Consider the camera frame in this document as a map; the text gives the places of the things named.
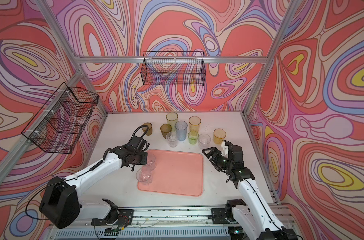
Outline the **olive brown short cup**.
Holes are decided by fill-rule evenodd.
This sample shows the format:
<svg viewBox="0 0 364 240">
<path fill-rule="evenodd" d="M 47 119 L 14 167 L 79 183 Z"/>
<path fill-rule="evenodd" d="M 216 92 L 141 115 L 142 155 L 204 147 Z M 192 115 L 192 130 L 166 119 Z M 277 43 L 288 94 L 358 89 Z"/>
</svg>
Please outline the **olive brown short cup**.
<svg viewBox="0 0 364 240">
<path fill-rule="evenodd" d="M 172 131 L 172 126 L 170 124 L 163 124 L 160 127 L 162 136 L 164 137 L 164 139 L 167 138 L 167 134 L 170 133 Z"/>
</svg>

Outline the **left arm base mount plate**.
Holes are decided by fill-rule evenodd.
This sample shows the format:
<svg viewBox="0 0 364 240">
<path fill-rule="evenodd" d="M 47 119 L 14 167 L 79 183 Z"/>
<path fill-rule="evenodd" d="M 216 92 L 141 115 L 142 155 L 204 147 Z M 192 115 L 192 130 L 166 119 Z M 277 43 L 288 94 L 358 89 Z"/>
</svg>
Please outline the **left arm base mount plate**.
<svg viewBox="0 0 364 240">
<path fill-rule="evenodd" d="M 132 224 L 133 209 L 113 210 L 104 219 L 92 219 L 92 226 L 118 226 L 127 227 Z"/>
</svg>

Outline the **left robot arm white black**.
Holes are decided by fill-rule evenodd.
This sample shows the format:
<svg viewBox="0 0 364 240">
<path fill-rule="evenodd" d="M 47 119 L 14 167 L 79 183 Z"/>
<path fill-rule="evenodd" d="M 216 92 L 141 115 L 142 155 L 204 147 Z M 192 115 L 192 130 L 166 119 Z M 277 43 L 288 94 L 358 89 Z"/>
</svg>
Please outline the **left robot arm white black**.
<svg viewBox="0 0 364 240">
<path fill-rule="evenodd" d="M 122 215 L 112 201 L 106 198 L 96 202 L 81 201 L 80 197 L 112 172 L 146 165 L 149 146 L 144 135 L 133 133 L 126 144 L 106 149 L 102 158 L 91 166 L 65 178 L 52 178 L 45 188 L 39 211 L 59 229 L 87 219 L 91 219 L 93 225 L 117 224 Z"/>
</svg>

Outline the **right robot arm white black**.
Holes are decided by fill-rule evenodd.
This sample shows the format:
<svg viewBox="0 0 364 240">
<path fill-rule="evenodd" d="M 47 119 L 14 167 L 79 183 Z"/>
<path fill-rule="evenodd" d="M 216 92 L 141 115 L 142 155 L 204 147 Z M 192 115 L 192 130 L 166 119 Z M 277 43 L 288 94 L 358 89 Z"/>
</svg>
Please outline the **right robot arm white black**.
<svg viewBox="0 0 364 240">
<path fill-rule="evenodd" d="M 227 220 L 240 224 L 250 240 L 302 240 L 302 236 L 284 226 L 262 196 L 254 174 L 245 166 L 242 147 L 226 140 L 221 146 L 221 151 L 211 147 L 202 153 L 242 195 L 242 199 L 226 202 Z"/>
</svg>

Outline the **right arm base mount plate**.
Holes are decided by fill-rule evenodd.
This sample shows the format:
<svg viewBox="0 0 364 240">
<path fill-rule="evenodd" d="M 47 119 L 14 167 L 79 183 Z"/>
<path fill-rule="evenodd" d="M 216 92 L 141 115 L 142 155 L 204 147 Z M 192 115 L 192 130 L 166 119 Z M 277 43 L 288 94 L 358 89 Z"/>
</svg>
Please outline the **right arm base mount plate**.
<svg viewBox="0 0 364 240">
<path fill-rule="evenodd" d="M 212 220 L 215 225 L 224 225 L 224 224 L 237 224 L 238 222 L 230 217 L 226 213 L 225 208 L 212 208 L 211 215 L 208 216 L 210 220 Z"/>
</svg>

